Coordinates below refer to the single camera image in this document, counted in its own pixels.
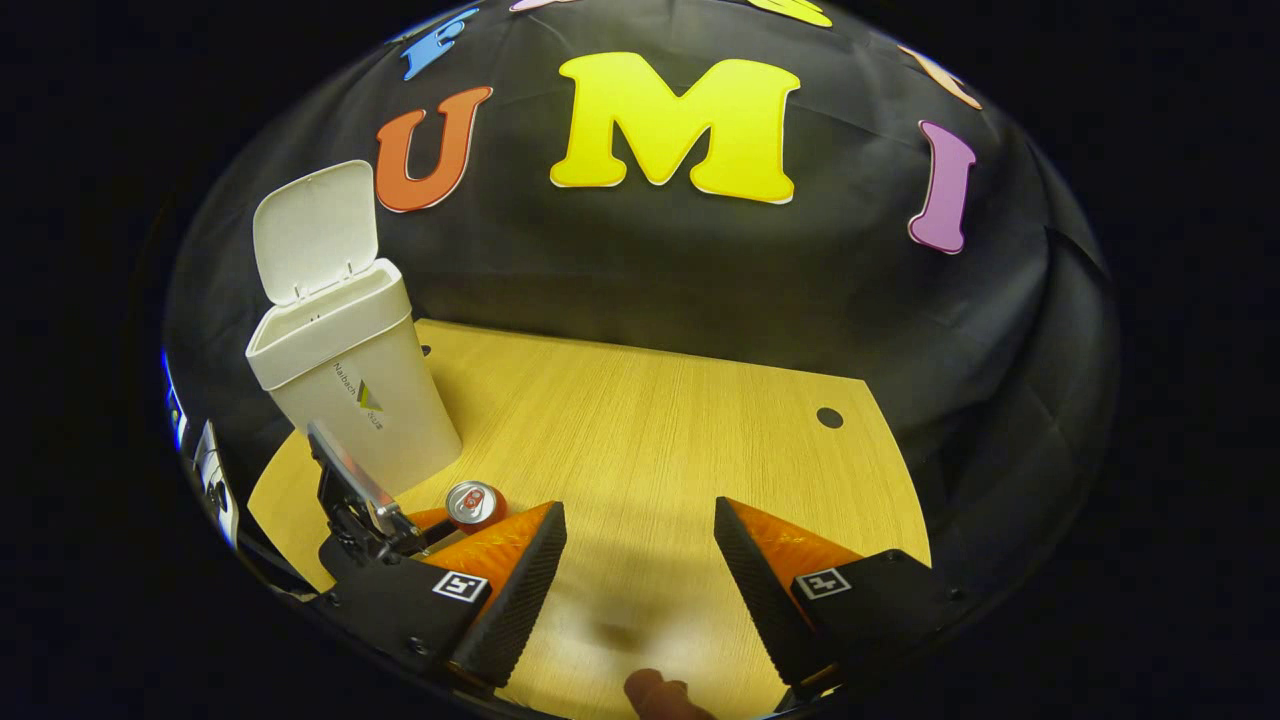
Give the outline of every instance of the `trash can lid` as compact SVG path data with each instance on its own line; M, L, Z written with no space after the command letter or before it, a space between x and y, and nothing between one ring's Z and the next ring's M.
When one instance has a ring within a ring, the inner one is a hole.
M253 254L266 296L292 305L369 268L378 256L374 169L351 160L268 195L253 214Z

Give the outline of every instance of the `letter m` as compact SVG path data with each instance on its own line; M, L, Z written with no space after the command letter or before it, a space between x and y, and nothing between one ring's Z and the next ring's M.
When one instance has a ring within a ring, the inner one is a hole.
M576 83L568 151L552 165L558 187L613 187L627 174L613 156L613 124L622 129L649 182L666 184L708 128L707 159L689 173L698 190L760 202L788 202L795 184L782 172L787 94L796 76L750 60L712 65L682 96L635 53L568 60L561 74Z

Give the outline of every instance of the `black cloth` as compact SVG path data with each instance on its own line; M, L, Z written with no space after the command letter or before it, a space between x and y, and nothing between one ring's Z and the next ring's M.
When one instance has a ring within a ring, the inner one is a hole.
M826 12L832 28L721 0L483 4L411 81L399 55L421 36L372 49L265 128L193 220L165 328L188 413L212 418L246 469L237 497L291 430L244 359L271 306L253 256L257 204L321 168L374 164L379 128L416 109L426 119L410 170L429 174L436 105L490 86L453 193L412 213L378 208L379 255L404 274L417 316L864 379L911 470L934 565L975 592L1016 583L1065 530L1101 457L1117 361L1102 254L1048 160L980 88L965 87L978 111L893 38ZM621 133L620 186L553 186L575 92L558 68L607 51L639 53L677 94L730 58L796 74L791 202L698 191L689 168L705 135L664 186ZM922 119L978 158L959 255L906 233L929 181Z

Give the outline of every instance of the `red soda can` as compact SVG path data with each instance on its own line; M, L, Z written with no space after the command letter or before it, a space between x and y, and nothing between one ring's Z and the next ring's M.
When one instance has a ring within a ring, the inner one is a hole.
M470 536L504 520L507 498L492 486L467 480L449 489L444 509L453 524Z

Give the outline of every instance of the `white trash can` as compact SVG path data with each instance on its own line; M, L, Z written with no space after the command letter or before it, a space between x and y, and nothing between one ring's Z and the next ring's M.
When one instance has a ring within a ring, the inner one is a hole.
M397 496L457 460L462 442L422 360L404 281L376 258L374 206L364 160L262 200L253 252L275 306L244 356L294 428L320 420Z

